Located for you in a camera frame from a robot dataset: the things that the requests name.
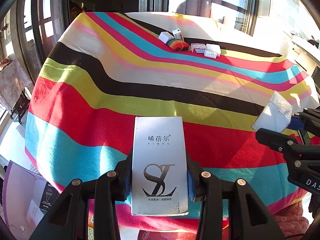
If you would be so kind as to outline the white SL logo box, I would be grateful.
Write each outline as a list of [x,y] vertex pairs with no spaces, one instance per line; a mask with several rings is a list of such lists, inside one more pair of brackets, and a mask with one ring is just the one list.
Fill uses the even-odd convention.
[[188,214],[187,160],[180,116],[135,118],[131,213]]

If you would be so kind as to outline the black small box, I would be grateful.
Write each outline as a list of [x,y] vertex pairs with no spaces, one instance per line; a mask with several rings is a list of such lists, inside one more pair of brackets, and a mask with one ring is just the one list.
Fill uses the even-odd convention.
[[49,182],[46,182],[39,205],[40,210],[45,214],[59,197],[59,195],[60,194],[57,189]]

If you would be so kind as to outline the white label card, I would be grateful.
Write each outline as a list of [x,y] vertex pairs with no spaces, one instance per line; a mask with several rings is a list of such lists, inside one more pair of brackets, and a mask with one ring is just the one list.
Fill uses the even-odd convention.
[[33,227],[37,227],[37,225],[39,224],[39,222],[42,220],[43,217],[44,217],[43,212],[36,205],[36,203],[33,200],[31,200],[28,207],[27,216],[26,216],[28,223]]

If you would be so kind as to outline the purple white storage box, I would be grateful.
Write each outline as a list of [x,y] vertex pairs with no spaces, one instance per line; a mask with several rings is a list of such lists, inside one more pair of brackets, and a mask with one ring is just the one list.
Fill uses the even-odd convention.
[[30,201],[39,207],[47,180],[10,161],[4,176],[2,204],[4,221],[16,239],[29,239],[36,227],[27,219]]

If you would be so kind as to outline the white labelled box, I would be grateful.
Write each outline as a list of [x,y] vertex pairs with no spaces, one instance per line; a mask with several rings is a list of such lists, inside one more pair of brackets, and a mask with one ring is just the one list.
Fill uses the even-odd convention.
[[215,58],[217,58],[217,52],[211,51],[211,50],[205,50],[204,51],[204,56],[208,57],[208,58],[211,58],[211,59],[215,59]]

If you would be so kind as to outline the striped colourful blanket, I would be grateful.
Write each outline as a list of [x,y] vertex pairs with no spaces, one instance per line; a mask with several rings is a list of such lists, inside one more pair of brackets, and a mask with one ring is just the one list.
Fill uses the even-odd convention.
[[174,51],[159,20],[81,13],[47,56],[31,97],[25,153],[59,191],[124,160],[138,116],[180,116],[190,157],[223,180],[244,178],[286,236],[306,232],[305,191],[252,124],[273,92],[295,111],[318,107],[311,76],[285,57],[222,43],[221,55]]

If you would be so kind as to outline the table with floral cloth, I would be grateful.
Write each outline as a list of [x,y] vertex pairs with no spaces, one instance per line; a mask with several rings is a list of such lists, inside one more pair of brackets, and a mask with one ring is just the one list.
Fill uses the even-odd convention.
[[17,115],[21,124],[30,103],[24,89],[29,87],[32,81],[18,59],[11,61],[11,58],[7,57],[1,62],[1,67],[1,104],[9,112],[10,118]]

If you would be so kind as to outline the red patterned box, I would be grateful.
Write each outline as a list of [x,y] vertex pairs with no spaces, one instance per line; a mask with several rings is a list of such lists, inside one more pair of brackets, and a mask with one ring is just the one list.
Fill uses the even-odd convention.
[[204,54],[204,52],[207,49],[207,46],[202,43],[191,43],[190,47],[191,47],[192,53],[200,53],[200,54]]

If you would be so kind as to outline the white printed small box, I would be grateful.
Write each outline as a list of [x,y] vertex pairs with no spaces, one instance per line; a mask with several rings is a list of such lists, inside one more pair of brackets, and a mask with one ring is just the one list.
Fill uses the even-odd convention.
[[175,39],[184,41],[184,37],[182,35],[180,28],[174,29],[172,31],[172,35],[174,36]]

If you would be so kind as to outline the white cube box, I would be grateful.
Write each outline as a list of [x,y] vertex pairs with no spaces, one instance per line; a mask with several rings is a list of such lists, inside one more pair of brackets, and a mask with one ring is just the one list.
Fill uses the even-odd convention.
[[171,33],[163,31],[160,33],[158,39],[161,40],[164,44],[167,44],[169,41],[174,40],[175,38],[171,35]]

